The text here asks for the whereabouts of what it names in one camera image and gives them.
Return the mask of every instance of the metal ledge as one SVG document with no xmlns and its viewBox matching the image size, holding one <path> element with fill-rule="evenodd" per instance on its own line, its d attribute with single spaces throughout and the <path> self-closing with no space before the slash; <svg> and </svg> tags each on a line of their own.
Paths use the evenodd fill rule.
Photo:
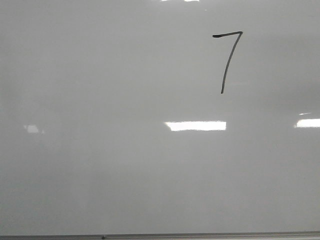
<svg viewBox="0 0 320 240">
<path fill-rule="evenodd" d="M 0 240 L 320 240 L 320 231 L 248 232 L 248 233 L 182 233 L 182 234 L 97 234 L 97 235 L 7 235 Z"/>
</svg>

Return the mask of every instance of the number 7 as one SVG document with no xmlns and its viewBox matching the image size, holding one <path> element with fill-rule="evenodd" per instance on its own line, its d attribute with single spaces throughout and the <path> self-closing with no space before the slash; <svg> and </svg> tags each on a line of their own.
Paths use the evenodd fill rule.
<svg viewBox="0 0 320 240">
<path fill-rule="evenodd" d="M 223 76 L 223 82 L 222 82 L 222 89 L 221 89 L 221 94 L 224 93 L 224 89 L 225 89 L 225 83 L 226 83 L 226 76 L 227 76 L 227 72 L 228 72 L 228 68 L 229 68 L 229 64 L 232 58 L 232 55 L 234 54 L 235 48 L 237 46 L 237 43 L 239 42 L 239 39 L 241 37 L 241 35 L 243 34 L 242 31 L 236 31 L 236 32 L 231 32 L 231 33 L 226 33 L 226 34 L 220 34 L 220 35 L 212 35 L 212 37 L 214 38 L 221 38 L 221 37 L 225 37 L 225 36 L 230 36 L 230 35 L 235 35 L 235 34 L 239 34 L 238 38 L 235 40 L 235 43 L 233 45 L 233 48 L 231 50 L 228 62 L 225 66 L 225 70 L 224 70 L 224 76 Z"/>
</svg>

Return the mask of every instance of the handwritten number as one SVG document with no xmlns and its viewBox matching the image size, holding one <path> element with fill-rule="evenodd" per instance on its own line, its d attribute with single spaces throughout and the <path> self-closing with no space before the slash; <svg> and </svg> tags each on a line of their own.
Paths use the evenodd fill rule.
<svg viewBox="0 0 320 240">
<path fill-rule="evenodd" d="M 226 34 L 212 35 L 212 37 L 214 37 L 214 38 L 221 38 L 221 37 L 230 36 L 230 35 L 236 35 L 236 34 L 239 34 L 239 36 L 235 40 L 235 43 L 234 43 L 233 48 L 231 50 L 228 62 L 226 64 L 226 66 L 225 66 L 221 94 L 223 94 L 224 90 L 225 90 L 226 76 L 227 76 L 227 72 L 228 72 L 228 68 L 229 68 L 229 64 L 230 64 L 232 55 L 234 54 L 235 48 L 237 46 L 237 43 L 239 42 L 239 39 L 240 39 L 241 35 L 243 34 L 243 32 L 242 31 L 236 31 L 236 32 L 230 32 L 230 33 L 226 33 Z"/>
</svg>

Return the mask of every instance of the black marker writing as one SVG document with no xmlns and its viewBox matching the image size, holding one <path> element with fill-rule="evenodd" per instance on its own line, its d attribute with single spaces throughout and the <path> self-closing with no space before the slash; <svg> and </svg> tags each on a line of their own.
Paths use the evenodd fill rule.
<svg viewBox="0 0 320 240">
<path fill-rule="evenodd" d="M 230 36 L 230 35 L 235 35 L 235 34 L 239 34 L 238 38 L 235 40 L 235 43 L 233 45 L 233 48 L 231 50 L 228 62 L 225 66 L 225 70 L 224 70 L 224 76 L 223 76 L 223 82 L 222 82 L 222 89 L 221 89 L 221 94 L 224 93 L 225 90 L 225 83 L 226 83 L 226 76 L 227 76 L 227 72 L 228 72 L 228 68 L 229 68 L 229 64 L 232 58 L 232 55 L 234 54 L 235 48 L 237 46 L 237 43 L 239 42 L 239 39 L 241 37 L 241 35 L 243 34 L 242 31 L 236 31 L 236 32 L 231 32 L 231 33 L 226 33 L 226 34 L 219 34 L 219 35 L 212 35 L 212 37 L 214 38 L 221 38 L 221 37 L 225 37 L 225 36 Z"/>
</svg>

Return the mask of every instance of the white surface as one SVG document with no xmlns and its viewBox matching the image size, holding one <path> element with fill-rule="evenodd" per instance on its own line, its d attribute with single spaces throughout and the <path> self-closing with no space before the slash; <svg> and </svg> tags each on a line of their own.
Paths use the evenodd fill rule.
<svg viewBox="0 0 320 240">
<path fill-rule="evenodd" d="M 319 10 L 1 0 L 0 234 L 319 230 Z"/>
</svg>

